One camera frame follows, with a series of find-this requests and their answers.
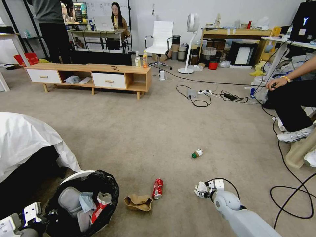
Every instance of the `beige carpet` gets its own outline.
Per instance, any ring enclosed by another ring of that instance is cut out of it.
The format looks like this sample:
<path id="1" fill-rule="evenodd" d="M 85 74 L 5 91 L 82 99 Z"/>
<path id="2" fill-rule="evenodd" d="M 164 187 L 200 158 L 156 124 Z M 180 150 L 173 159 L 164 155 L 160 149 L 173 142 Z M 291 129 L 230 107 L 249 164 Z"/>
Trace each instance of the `beige carpet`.
<path id="1" fill-rule="evenodd" d="M 172 73 L 184 63 L 168 61 Z M 235 236 L 210 200 L 198 198 L 193 190 L 199 181 L 224 177 L 239 190 L 241 202 L 273 225 L 278 208 L 269 197 L 273 185 L 298 186 L 284 167 L 272 131 L 271 117 L 259 105 L 224 102 L 212 97 L 207 108 L 194 107 L 176 91 L 177 85 L 194 89 L 216 89 L 208 83 L 189 83 L 167 74 L 167 81 L 154 76 L 152 87 L 139 101 L 126 92 L 61 89 L 32 84 L 24 70 L 1 70 L 11 91 L 0 92 L 0 110 L 36 117 L 63 137 L 76 154 L 82 169 L 102 169 L 114 175 L 120 197 L 110 224 L 95 236 Z M 194 80 L 250 83 L 250 70 L 205 69 L 188 76 Z M 247 96 L 244 86 L 218 85 L 216 90 Z M 197 159 L 191 153 L 205 147 Z M 286 153 L 289 145 L 282 144 Z M 301 179 L 315 169 L 294 170 Z M 131 211 L 126 195 L 151 194 L 156 178 L 164 181 L 163 197 L 153 202 L 150 213 Z M 45 203 L 60 179 L 38 193 Z M 316 180 L 308 183 L 316 193 Z M 291 192 L 276 190 L 278 202 Z M 308 197 L 297 194 L 288 210 L 298 215 L 310 213 Z M 315 217 L 300 220 L 282 213 L 277 231 L 282 236 L 314 236 Z"/>

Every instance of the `red soda can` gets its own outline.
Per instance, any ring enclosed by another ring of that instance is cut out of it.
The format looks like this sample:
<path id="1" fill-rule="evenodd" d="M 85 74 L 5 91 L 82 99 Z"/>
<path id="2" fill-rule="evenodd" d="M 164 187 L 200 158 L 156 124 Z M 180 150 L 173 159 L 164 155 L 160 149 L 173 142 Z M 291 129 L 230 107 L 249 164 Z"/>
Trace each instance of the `red soda can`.
<path id="1" fill-rule="evenodd" d="M 157 200 L 161 198 L 162 196 L 162 186 L 164 185 L 164 182 L 162 179 L 156 179 L 154 182 L 154 191 L 152 192 L 152 198 L 154 200 Z"/>

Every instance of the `wooden tv stand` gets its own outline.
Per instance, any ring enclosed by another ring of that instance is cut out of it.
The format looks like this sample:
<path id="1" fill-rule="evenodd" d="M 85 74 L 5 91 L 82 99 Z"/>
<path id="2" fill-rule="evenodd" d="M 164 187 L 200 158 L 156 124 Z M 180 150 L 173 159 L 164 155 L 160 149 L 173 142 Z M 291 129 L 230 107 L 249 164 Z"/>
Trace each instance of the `wooden tv stand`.
<path id="1" fill-rule="evenodd" d="M 25 68 L 32 82 L 42 83 L 45 92 L 47 84 L 91 87 L 94 95 L 95 88 L 136 91 L 137 99 L 140 94 L 147 92 L 151 86 L 151 68 L 136 68 L 135 66 L 107 64 L 53 64 L 38 63 Z M 76 75 L 80 78 L 91 77 L 86 84 L 65 83 L 68 77 Z"/>

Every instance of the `standing person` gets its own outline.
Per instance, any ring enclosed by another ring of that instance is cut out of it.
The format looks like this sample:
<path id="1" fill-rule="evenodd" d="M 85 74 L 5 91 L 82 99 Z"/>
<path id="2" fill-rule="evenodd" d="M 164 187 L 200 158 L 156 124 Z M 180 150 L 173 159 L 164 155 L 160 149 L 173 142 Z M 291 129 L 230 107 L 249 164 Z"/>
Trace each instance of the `standing person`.
<path id="1" fill-rule="evenodd" d="M 121 33 L 121 39 L 124 41 L 125 36 L 130 37 L 131 34 L 127 30 L 127 23 L 124 17 L 122 17 L 121 8 L 117 2 L 112 3 L 112 23 L 115 29 L 123 29 L 125 30 L 123 33 Z"/>
<path id="2" fill-rule="evenodd" d="M 60 1 L 66 5 L 68 15 L 73 17 L 72 0 L 26 1 L 34 7 L 36 19 L 49 50 L 51 62 L 60 63 L 60 55 L 63 63 L 70 63 L 69 36 L 64 24 Z"/>
<path id="3" fill-rule="evenodd" d="M 295 142 L 306 138 L 315 129 L 312 120 L 301 106 L 316 107 L 316 79 L 292 82 L 293 79 L 314 70 L 316 70 L 316 56 L 290 74 L 266 84 L 270 90 L 268 100 L 288 131 L 277 136 L 282 142 Z M 310 166 L 316 167 L 316 150 L 309 152 L 304 159 Z"/>

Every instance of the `white office chair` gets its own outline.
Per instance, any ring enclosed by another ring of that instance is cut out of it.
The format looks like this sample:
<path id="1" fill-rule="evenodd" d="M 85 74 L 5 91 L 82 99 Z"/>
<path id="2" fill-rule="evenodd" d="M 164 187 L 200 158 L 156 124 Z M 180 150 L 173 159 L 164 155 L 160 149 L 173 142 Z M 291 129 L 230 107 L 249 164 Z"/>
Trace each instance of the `white office chair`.
<path id="1" fill-rule="evenodd" d="M 155 21 L 154 23 L 154 33 L 153 35 L 149 35 L 154 38 L 154 43 L 151 47 L 147 48 L 147 37 L 145 36 L 145 48 L 147 53 L 157 54 L 157 62 L 149 63 L 150 66 L 158 65 L 160 69 L 160 65 L 168 66 L 165 63 L 159 61 L 159 58 L 162 54 L 165 54 L 169 49 L 171 44 L 169 41 L 172 39 L 173 32 L 173 21 Z"/>

